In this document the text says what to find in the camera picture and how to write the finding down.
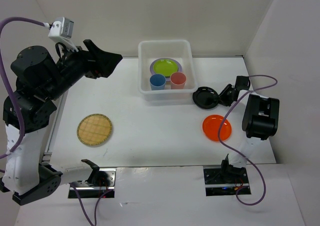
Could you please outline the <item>black plastic plate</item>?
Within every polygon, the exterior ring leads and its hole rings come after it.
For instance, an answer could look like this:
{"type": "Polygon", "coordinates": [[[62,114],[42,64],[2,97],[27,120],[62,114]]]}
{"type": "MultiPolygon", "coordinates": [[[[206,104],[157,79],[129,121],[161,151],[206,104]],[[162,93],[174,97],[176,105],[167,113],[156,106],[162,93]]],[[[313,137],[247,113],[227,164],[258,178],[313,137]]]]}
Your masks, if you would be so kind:
{"type": "Polygon", "coordinates": [[[201,86],[192,94],[192,100],[199,108],[210,110],[219,104],[219,95],[213,88],[201,86]]]}

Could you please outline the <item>orange plastic plate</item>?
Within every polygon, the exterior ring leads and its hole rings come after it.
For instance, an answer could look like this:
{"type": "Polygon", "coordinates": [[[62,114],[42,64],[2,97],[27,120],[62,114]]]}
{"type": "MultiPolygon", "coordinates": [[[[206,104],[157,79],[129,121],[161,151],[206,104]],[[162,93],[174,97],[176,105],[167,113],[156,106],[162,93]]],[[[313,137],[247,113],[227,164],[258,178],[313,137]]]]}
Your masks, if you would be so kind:
{"type": "MultiPolygon", "coordinates": [[[[218,114],[212,114],[207,116],[202,122],[202,131],[204,135],[211,141],[218,142],[218,131],[224,117],[218,114]]],[[[226,119],[220,130],[220,139],[222,141],[227,140],[232,134],[232,125],[226,119]]]]}

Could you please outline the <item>pink plastic cup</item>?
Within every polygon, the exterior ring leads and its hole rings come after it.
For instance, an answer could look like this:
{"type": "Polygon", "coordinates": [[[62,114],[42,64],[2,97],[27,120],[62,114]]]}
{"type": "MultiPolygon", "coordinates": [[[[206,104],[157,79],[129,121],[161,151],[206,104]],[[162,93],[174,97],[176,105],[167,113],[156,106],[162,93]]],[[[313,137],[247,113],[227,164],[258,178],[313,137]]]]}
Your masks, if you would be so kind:
{"type": "Polygon", "coordinates": [[[184,89],[187,77],[182,72],[175,72],[170,76],[170,88],[172,90],[184,89]]]}

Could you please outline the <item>purple plastic plate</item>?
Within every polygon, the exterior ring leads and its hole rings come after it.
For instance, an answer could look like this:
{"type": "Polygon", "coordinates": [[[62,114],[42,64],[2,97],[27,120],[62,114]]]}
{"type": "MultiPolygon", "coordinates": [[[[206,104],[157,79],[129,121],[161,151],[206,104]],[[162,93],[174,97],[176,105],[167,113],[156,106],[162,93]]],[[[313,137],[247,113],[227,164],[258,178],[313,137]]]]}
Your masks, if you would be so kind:
{"type": "MultiPolygon", "coordinates": [[[[176,62],[176,63],[178,64],[178,71],[177,71],[177,72],[182,72],[182,71],[183,71],[183,70],[182,70],[182,66],[181,66],[181,64],[180,64],[178,61],[176,61],[175,59],[172,59],[172,58],[167,58],[167,57],[165,57],[165,58],[158,58],[158,59],[154,60],[154,61],[150,64],[149,70],[150,70],[150,72],[151,72],[152,75],[157,74],[157,73],[155,73],[154,70],[153,70],[153,65],[154,65],[154,63],[155,63],[157,60],[159,60],[159,59],[170,59],[170,60],[173,60],[174,62],[176,62]]],[[[170,81],[170,77],[165,77],[165,78],[166,78],[166,82],[169,82],[169,81],[170,81]]]]}

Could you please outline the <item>blue plastic cup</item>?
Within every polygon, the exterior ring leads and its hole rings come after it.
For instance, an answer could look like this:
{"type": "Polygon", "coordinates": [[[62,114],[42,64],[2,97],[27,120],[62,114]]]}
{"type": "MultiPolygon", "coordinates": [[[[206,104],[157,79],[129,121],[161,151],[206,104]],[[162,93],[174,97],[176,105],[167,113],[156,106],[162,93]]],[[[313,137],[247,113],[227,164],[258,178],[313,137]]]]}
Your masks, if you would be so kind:
{"type": "Polygon", "coordinates": [[[152,91],[164,90],[166,86],[166,77],[162,74],[154,74],[150,77],[149,83],[152,91]]]}

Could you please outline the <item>green plastic plate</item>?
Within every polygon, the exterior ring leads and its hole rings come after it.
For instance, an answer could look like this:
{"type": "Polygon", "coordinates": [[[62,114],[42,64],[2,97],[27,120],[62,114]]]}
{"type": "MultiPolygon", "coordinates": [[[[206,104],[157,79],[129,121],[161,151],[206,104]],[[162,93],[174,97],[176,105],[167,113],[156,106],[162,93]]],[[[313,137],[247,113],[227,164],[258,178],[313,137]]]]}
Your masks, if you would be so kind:
{"type": "Polygon", "coordinates": [[[170,77],[179,69],[178,64],[172,59],[158,59],[152,66],[156,74],[162,74],[165,77],[170,77]]]}

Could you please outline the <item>round bamboo tray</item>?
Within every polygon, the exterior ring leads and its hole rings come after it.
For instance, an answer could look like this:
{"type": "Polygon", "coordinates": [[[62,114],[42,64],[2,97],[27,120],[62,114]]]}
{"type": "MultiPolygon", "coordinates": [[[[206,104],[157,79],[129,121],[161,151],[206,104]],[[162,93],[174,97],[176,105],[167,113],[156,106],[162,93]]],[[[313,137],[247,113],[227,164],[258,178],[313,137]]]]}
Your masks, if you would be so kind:
{"type": "Polygon", "coordinates": [[[97,147],[109,139],[112,131],[111,120],[104,114],[94,113],[80,121],[76,135],[82,144],[97,147]]]}

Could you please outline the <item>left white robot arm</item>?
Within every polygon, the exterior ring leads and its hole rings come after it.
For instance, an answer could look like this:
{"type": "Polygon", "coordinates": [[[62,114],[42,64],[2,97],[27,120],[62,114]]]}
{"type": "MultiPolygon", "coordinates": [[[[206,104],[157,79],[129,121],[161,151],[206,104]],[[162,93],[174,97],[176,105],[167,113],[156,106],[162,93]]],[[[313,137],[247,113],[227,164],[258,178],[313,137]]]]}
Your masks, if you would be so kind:
{"type": "Polygon", "coordinates": [[[99,166],[88,159],[75,165],[52,166],[40,161],[42,142],[54,101],[83,77],[109,77],[122,55],[103,51],[91,40],[85,49],[68,50],[55,45],[59,59],[40,45],[23,49],[10,68],[15,73],[16,91],[3,104],[7,135],[6,167],[0,179],[2,192],[12,192],[20,206],[50,196],[60,185],[83,180],[88,186],[99,182],[99,166]]]}

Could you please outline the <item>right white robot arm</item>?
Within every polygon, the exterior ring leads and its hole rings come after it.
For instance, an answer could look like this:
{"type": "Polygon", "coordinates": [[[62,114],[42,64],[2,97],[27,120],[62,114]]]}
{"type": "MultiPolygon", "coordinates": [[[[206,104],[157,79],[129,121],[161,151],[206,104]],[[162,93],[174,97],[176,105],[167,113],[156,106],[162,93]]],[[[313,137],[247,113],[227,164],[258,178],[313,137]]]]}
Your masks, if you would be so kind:
{"type": "Polygon", "coordinates": [[[264,97],[250,90],[251,76],[237,76],[234,85],[228,84],[219,94],[222,105],[233,110],[246,95],[248,99],[242,118],[241,128],[244,138],[238,148],[232,149],[221,162],[219,177],[225,183],[237,182],[245,173],[247,162],[261,142],[276,134],[279,122],[280,101],[277,98],[264,97]]]}

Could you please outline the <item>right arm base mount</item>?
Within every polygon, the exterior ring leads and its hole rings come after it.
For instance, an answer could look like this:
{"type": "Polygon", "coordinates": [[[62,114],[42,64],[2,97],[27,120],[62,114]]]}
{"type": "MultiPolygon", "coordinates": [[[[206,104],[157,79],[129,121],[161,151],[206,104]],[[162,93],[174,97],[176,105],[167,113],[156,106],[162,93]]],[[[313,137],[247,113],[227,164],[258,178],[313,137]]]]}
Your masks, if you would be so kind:
{"type": "Polygon", "coordinates": [[[203,166],[205,194],[213,196],[250,195],[250,183],[245,167],[235,168],[227,164],[226,159],[220,165],[203,166]]]}

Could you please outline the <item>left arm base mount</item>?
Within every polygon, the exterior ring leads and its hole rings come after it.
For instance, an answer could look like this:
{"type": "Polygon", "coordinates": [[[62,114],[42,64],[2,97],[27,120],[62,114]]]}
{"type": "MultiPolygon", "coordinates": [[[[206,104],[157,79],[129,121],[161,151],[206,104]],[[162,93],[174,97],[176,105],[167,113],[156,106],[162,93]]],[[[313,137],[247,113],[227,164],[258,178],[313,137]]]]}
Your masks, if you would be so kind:
{"type": "Polygon", "coordinates": [[[68,167],[64,171],[63,180],[70,183],[68,197],[79,195],[84,199],[113,198],[116,185],[115,167],[102,167],[89,159],[82,159],[80,163],[68,167]]]}

